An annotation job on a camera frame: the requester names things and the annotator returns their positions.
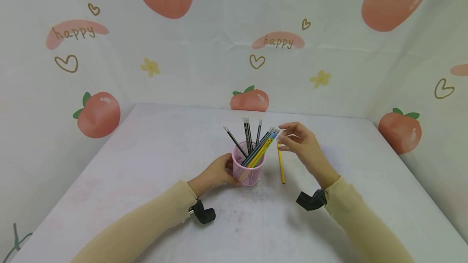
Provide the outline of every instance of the mesh pencil cup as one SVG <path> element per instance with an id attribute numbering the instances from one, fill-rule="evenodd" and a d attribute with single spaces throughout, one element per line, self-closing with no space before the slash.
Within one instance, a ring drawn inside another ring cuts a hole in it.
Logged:
<path id="1" fill-rule="evenodd" d="M 241 142 L 239 145 L 242 147 L 245 153 L 248 152 L 246 141 Z M 245 156 L 237 147 L 234 147 L 232 155 L 233 176 L 241 181 L 242 186 L 249 187 L 255 185 L 260 179 L 260 175 L 262 174 L 262 165 L 265 164 L 266 156 L 261 156 L 255 168 L 246 168 L 241 166 L 242 162 L 245 160 Z"/>

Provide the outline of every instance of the beige sleeve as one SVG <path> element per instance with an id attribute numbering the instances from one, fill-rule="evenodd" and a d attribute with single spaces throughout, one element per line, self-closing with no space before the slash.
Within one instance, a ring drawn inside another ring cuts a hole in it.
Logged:
<path id="1" fill-rule="evenodd" d="M 344 229 L 365 263 L 414 262 L 400 239 L 367 206 L 354 187 L 340 178 L 325 190 L 326 210 Z"/>
<path id="2" fill-rule="evenodd" d="M 71 263 L 131 263 L 161 233 L 184 222 L 196 202 L 188 184 L 179 181 L 158 198 L 104 229 Z"/>

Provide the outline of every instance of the flower drawing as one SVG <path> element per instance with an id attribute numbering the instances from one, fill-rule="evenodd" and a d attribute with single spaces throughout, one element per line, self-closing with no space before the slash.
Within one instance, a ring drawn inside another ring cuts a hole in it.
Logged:
<path id="1" fill-rule="evenodd" d="M 320 87 L 320 85 L 326 86 L 329 84 L 330 78 L 332 78 L 332 74 L 327 72 L 325 73 L 323 70 L 320 70 L 317 77 L 312 76 L 310 78 L 311 82 L 315 82 L 314 88 Z"/>
<path id="2" fill-rule="evenodd" d="M 160 74 L 159 65 L 156 61 L 150 61 L 148 58 L 143 58 L 145 64 L 140 65 L 141 70 L 147 71 L 150 78 L 153 77 L 153 74 Z"/>

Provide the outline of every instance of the printed backdrop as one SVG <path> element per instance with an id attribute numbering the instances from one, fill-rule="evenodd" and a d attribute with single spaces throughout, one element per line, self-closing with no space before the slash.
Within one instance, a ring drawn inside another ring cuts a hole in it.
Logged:
<path id="1" fill-rule="evenodd" d="M 468 239 L 464 0 L 0 0 L 0 259 L 135 103 L 369 118 Z"/>

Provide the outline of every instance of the heart drawing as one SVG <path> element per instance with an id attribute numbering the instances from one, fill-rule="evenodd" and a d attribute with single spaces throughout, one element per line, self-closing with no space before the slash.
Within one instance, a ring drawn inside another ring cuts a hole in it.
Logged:
<path id="1" fill-rule="evenodd" d="M 453 94 L 455 92 L 455 87 L 453 86 L 445 86 L 447 84 L 447 79 L 445 78 L 442 78 L 440 81 L 437 82 L 437 85 L 436 85 L 436 88 L 434 90 L 434 96 L 437 98 L 437 99 L 443 99 L 443 98 L 446 98 L 448 96 L 450 96 L 451 94 Z M 439 94 L 439 93 L 443 93 L 442 91 L 450 91 L 449 94 Z"/>
<path id="2" fill-rule="evenodd" d="M 302 30 L 307 30 L 310 26 L 310 22 L 307 21 L 307 18 L 302 20 Z"/>
<path id="3" fill-rule="evenodd" d="M 73 58 L 73 59 L 75 60 L 75 64 L 74 64 L 74 66 L 73 66 L 72 69 L 70 69 L 71 66 L 68 65 L 68 60 L 70 60 L 70 58 Z M 62 58 L 56 56 L 56 57 L 54 58 L 54 60 L 55 60 L 55 63 L 56 63 L 61 69 L 65 70 L 66 72 L 75 73 L 75 72 L 78 70 L 78 58 L 77 58 L 75 55 L 68 55 L 68 56 L 67 56 L 67 59 L 65 59 L 65 60 L 63 60 Z"/>
<path id="4" fill-rule="evenodd" d="M 265 64 L 266 59 L 263 56 L 260 56 L 260 57 L 257 58 L 255 55 L 252 54 L 252 55 L 250 55 L 250 60 L 249 61 L 250 61 L 250 66 L 252 66 L 253 69 L 259 69 L 260 67 L 262 67 L 262 65 Z"/>
<path id="5" fill-rule="evenodd" d="M 100 13 L 101 13 L 101 9 L 97 6 L 94 6 L 90 3 L 88 3 L 88 8 L 89 8 L 89 11 L 96 17 L 98 16 Z"/>

